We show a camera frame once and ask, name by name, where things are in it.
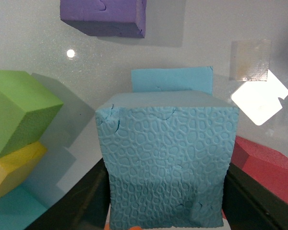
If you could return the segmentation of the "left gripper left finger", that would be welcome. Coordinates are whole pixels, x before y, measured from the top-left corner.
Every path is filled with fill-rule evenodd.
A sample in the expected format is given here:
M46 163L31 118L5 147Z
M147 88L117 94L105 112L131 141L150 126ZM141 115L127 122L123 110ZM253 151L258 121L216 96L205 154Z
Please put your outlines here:
M110 204L108 172L100 160L27 230L102 230Z

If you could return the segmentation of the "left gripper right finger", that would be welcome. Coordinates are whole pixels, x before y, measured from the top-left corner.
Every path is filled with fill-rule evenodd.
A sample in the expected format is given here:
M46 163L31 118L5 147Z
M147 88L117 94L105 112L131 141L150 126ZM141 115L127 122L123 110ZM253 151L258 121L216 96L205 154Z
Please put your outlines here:
M288 204L232 163L222 209L232 230L288 230Z

